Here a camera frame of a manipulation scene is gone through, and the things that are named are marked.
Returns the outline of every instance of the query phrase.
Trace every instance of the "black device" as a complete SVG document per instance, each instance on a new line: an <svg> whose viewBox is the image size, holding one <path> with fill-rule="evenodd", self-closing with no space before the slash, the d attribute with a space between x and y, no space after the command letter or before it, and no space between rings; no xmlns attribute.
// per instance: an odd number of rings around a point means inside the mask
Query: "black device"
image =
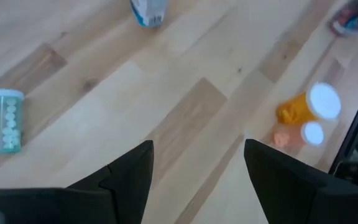
<svg viewBox="0 0 358 224"><path fill-rule="evenodd" d="M244 157L270 224L358 224L358 186L253 139Z"/></svg>
<svg viewBox="0 0 358 224"><path fill-rule="evenodd" d="M0 190L0 223L141 223L153 161L145 141L65 189Z"/></svg>
<svg viewBox="0 0 358 224"><path fill-rule="evenodd" d="M334 171L334 176L358 186L358 161L341 161Z"/></svg>

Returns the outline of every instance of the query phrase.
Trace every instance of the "white bottle cap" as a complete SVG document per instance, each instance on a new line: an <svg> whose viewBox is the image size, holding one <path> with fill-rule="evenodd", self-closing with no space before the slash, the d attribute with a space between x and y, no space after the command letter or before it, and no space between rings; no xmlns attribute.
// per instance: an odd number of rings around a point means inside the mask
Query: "white bottle cap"
<svg viewBox="0 0 358 224"><path fill-rule="evenodd" d="M334 87L316 83L306 92L308 108L317 118L335 119L341 112L341 99Z"/></svg>
<svg viewBox="0 0 358 224"><path fill-rule="evenodd" d="M24 94L19 90L0 89L0 96L11 96L24 100Z"/></svg>
<svg viewBox="0 0 358 224"><path fill-rule="evenodd" d="M311 121L302 126L301 136L305 143L318 146L324 140L324 131L319 123Z"/></svg>

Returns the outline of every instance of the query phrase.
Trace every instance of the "white pill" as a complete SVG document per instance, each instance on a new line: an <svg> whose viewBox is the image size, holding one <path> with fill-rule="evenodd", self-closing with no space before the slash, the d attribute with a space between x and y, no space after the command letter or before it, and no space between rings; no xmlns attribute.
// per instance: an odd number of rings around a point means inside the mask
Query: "white pill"
<svg viewBox="0 0 358 224"><path fill-rule="evenodd" d="M3 133L4 135L12 134L12 132L13 132L12 128L4 128L4 129L2 130L2 133Z"/></svg>
<svg viewBox="0 0 358 224"><path fill-rule="evenodd" d="M7 126L8 128L14 128L14 127L16 127L16 121L8 121L8 122L6 123L6 126Z"/></svg>
<svg viewBox="0 0 358 224"><path fill-rule="evenodd" d="M13 113L13 112L16 111L16 107L15 107L15 106L8 106L8 107L6 108L6 111L8 111L8 112L10 112L10 113Z"/></svg>
<svg viewBox="0 0 358 224"><path fill-rule="evenodd" d="M15 129L15 130L12 130L12 137L19 137L19 135L20 135L20 132L19 132L19 130L17 130L17 129Z"/></svg>
<svg viewBox="0 0 358 224"><path fill-rule="evenodd" d="M16 104L16 100L14 98L10 98L10 99L7 99L6 100L6 103L9 105L9 106L14 106Z"/></svg>
<svg viewBox="0 0 358 224"><path fill-rule="evenodd" d="M15 146L18 146L20 144L20 139L19 138L12 138L12 144Z"/></svg>
<svg viewBox="0 0 358 224"><path fill-rule="evenodd" d="M4 141L4 143L11 143L12 141L12 136L8 135L8 136L4 136L2 138L2 140Z"/></svg>
<svg viewBox="0 0 358 224"><path fill-rule="evenodd" d="M4 149L12 149L13 145L11 143L5 143Z"/></svg>
<svg viewBox="0 0 358 224"><path fill-rule="evenodd" d="M15 114L14 113L6 113L5 115L5 118L8 120L8 121L13 121L15 119Z"/></svg>

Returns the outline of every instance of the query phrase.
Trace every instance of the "wooden floor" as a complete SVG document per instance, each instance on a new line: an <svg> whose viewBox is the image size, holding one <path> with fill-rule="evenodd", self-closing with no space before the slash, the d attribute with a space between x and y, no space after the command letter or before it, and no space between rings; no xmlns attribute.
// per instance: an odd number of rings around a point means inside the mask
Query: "wooden floor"
<svg viewBox="0 0 358 224"><path fill-rule="evenodd" d="M0 188L65 187L153 139L143 223L266 223L244 140L269 144L277 104L328 82L324 146L281 149L327 170L358 109L358 36L326 27L344 2L170 0L143 29L129 0L0 0L0 87L26 95Z"/></svg>

